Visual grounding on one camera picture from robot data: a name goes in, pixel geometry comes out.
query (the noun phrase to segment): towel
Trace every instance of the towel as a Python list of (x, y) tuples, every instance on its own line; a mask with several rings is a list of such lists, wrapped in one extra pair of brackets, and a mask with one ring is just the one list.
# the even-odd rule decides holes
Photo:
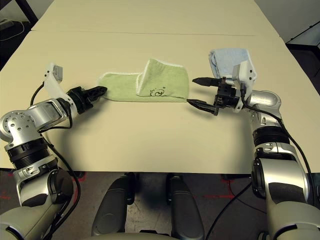
[(186, 102), (189, 78), (183, 66), (150, 59), (142, 73), (107, 72), (98, 85), (107, 99), (123, 102)]
[(249, 51), (245, 48), (220, 48), (214, 49), (209, 54), (209, 62), (213, 75), (220, 79), (226, 77), (232, 79), (234, 66), (248, 60), (253, 68), (253, 80), (257, 78), (257, 72), (253, 67)]
[(189, 79), (186, 69), (177, 64), (150, 59), (136, 79), (138, 96), (170, 96), (186, 100)]

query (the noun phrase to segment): table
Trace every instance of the table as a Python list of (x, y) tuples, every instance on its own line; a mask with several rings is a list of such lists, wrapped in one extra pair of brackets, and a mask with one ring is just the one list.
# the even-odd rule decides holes
[(55, 0), (32, 30), (279, 36), (253, 0)]
[[(212, 76), (208, 53), (214, 48), (249, 50), (259, 76), (254, 89), (281, 97), (287, 129), (311, 170), (320, 172), (320, 97), (279, 37), (32, 31), (0, 72), (0, 114), (29, 106), (51, 61), (63, 67), (67, 91), (92, 88), (104, 72), (141, 72), (157, 58), (185, 66), (189, 98), (213, 102), (217, 89), (191, 80)], [(36, 101), (48, 97), (42, 90)], [(104, 99), (79, 115), (72, 130), (52, 130), (48, 138), (76, 171), (247, 174), (254, 147), (245, 112), (223, 109), (213, 116), (188, 103)], [(10, 168), (4, 145), (0, 166)]]

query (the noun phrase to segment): cable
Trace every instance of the cable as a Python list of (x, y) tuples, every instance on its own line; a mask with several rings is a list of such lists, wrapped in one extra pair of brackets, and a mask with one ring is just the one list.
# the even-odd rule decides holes
[[(37, 94), (39, 93), (39, 91), (45, 86), (45, 82), (43, 81), (42, 84), (35, 90), (34, 94), (31, 97), (31, 101), (30, 101), (30, 106), (32, 106), (34, 104), (35, 98), (37, 96)], [(45, 129), (45, 130), (41, 130), (39, 131), (39, 133), (44, 133), (48, 130), (51, 129), (71, 129), (73, 126), (73, 120), (72, 120), (72, 113), (71, 113), (71, 109), (69, 108), (68, 110), (65, 109), (65, 111), (68, 114), (68, 118), (69, 118), (69, 126), (53, 126), (50, 127), (49, 129)]]
[(222, 214), (227, 210), (227, 208), (236, 200), (238, 199), (238, 197), (240, 197), (250, 186), (252, 185), (252, 182), (250, 182), (247, 186), (245, 186), (244, 189), (242, 189), (234, 198), (232, 198), (227, 205), (225, 205), (225, 207), (221, 210), (221, 212), (218, 214), (218, 216), (215, 218), (215, 220), (213, 221), (208, 233), (205, 236), (205, 240), (209, 239), (210, 234), (213, 232), (213, 229), (216, 225), (216, 223), (218, 222), (219, 218), (222, 216)]
[[(230, 189), (231, 194), (232, 194), (233, 196), (235, 196), (234, 192), (232, 191), (230, 181), (228, 182), (228, 185), (229, 185), (229, 189)], [(262, 211), (262, 210), (260, 210), (259, 208), (256, 208), (256, 207), (254, 207), (254, 206), (251, 206), (251, 205), (249, 205), (248, 203), (240, 200), (239, 198), (238, 198), (237, 200), (238, 200), (240, 203), (248, 206), (249, 208), (252, 208), (252, 209), (254, 209), (254, 210), (257, 210), (257, 211), (259, 211), (259, 212), (261, 212), (261, 213), (263, 213), (263, 214), (267, 214), (265, 211)]]
[(34, 94), (31, 97), (30, 106), (34, 104), (35, 98), (39, 91), (45, 86), (45, 82), (43, 81), (42, 84), (35, 90)]
[[(34, 94), (32, 95), (31, 101), (30, 101), (30, 105), (32, 106), (34, 104), (34, 100), (36, 98), (36, 95), (38, 94), (38, 92), (44, 87), (45, 83), (43, 82), (34, 92)], [(70, 126), (66, 127), (66, 126), (56, 126), (56, 127), (51, 127), (47, 130), (50, 129), (70, 129), (73, 126), (73, 120), (72, 120), (72, 114), (71, 114), (71, 109), (68, 109), (68, 117), (69, 117), (69, 122), (70, 122)], [(77, 187), (77, 196), (75, 199), (74, 204), (71, 206), (71, 208), (67, 211), (67, 213), (61, 218), (61, 215), (63, 214), (63, 212), (67, 209), (69, 203), (70, 203), (70, 199), (63, 205), (63, 207), (61, 208), (61, 210), (59, 211), (59, 213), (57, 214), (57, 216), (54, 218), (52, 224), (51, 224), (51, 228), (49, 230), (49, 233), (43, 238), (44, 240), (50, 240), (52, 238), (53, 233), (61, 226), (62, 223), (64, 223), (64, 221), (69, 217), (69, 215), (73, 212), (73, 210), (76, 208), (79, 200), (80, 200), (80, 196), (81, 196), (81, 186), (80, 186), (80, 182), (75, 174), (75, 172), (72, 170), (72, 168), (70, 167), (70, 165), (68, 164), (68, 162), (65, 160), (65, 158), (56, 150), (55, 146), (51, 143), (49, 143), (47, 141), (47, 139), (42, 136), (44, 141), (46, 142), (46, 144), (48, 145), (48, 147), (55, 153), (55, 155), (57, 155), (61, 161), (64, 163), (64, 165), (68, 168), (69, 172), (71, 173), (71, 175), (74, 178), (76, 187)]]
[(71, 129), (72, 126), (74, 125), (73, 124), (73, 120), (72, 120), (71, 109), (69, 108), (67, 112), (68, 112), (67, 115), (68, 115), (68, 118), (69, 118), (69, 126), (52, 126), (52, 127), (48, 128), (48, 129), (39, 131), (39, 133), (42, 134), (42, 133), (44, 133), (44, 132), (46, 132), (48, 130), (51, 130), (51, 129)]
[(81, 196), (81, 186), (80, 186), (80, 182), (79, 182), (75, 172), (72, 170), (72, 168), (70, 167), (68, 162), (65, 160), (65, 158), (56, 150), (56, 148), (53, 144), (49, 143), (45, 138), (43, 138), (43, 139), (46, 142), (46, 144), (48, 145), (48, 147), (55, 153), (55, 155), (57, 155), (61, 159), (61, 161), (64, 163), (64, 165), (68, 168), (69, 172), (71, 173), (71, 175), (74, 178), (74, 181), (75, 181), (75, 184), (77, 187), (77, 192), (78, 192), (76, 199), (75, 199), (75, 202), (71, 206), (71, 208), (68, 210), (68, 212), (60, 219), (60, 221), (58, 223), (56, 223), (54, 226), (51, 227), (49, 233), (43, 238), (44, 240), (49, 240), (51, 238), (52, 234), (61, 226), (61, 224), (69, 217), (69, 215), (76, 208), (76, 206), (80, 200), (80, 196)]
[(22, 25), (22, 31), (21, 31), (21, 32), (19, 32), (19, 33), (17, 33), (16, 35), (10, 36), (10, 37), (5, 38), (5, 39), (1, 39), (1, 40), (0, 40), (0, 42), (3, 42), (3, 41), (7, 41), (7, 40), (9, 40), (9, 39), (12, 39), (12, 38), (14, 38), (14, 37), (16, 37), (16, 36), (18, 36), (18, 35), (22, 34), (22, 33), (25, 31), (25, 25), (22, 23), (22, 21), (15, 21), (15, 22), (19, 22), (19, 23), (21, 23), (21, 25)]
[(282, 130), (284, 131), (284, 133), (287, 135), (287, 137), (293, 142), (293, 144), (299, 150), (299, 152), (300, 152), (300, 154), (301, 154), (301, 156), (303, 158), (306, 170), (308, 172), (308, 179), (309, 179), (309, 182), (310, 182), (310, 185), (311, 185), (311, 189), (312, 189), (313, 206), (316, 207), (316, 205), (317, 205), (316, 187), (315, 187), (314, 179), (312, 178), (312, 175), (311, 175), (311, 169), (310, 169), (308, 160), (307, 160), (304, 152), (302, 151), (301, 147), (294, 140), (294, 138), (289, 134), (289, 132), (287, 131), (287, 129), (286, 129), (286, 127), (285, 127), (285, 125), (284, 125), (284, 123), (283, 123), (283, 121), (282, 121), (282, 119), (280, 117), (277, 117), (276, 115), (274, 115), (274, 114), (272, 114), (272, 113), (270, 113), (268, 111), (260, 110), (258, 108), (253, 107), (253, 106), (249, 106), (246, 103), (246, 101), (245, 101), (246, 87), (244, 86), (243, 83), (241, 83), (240, 92), (241, 92), (241, 101), (242, 101), (243, 105), (247, 109), (250, 109), (252, 111), (256, 111), (256, 112), (259, 112), (259, 113), (262, 113), (262, 114), (267, 114), (267, 115), (273, 117), (275, 120), (277, 120), (279, 125), (281, 126)]

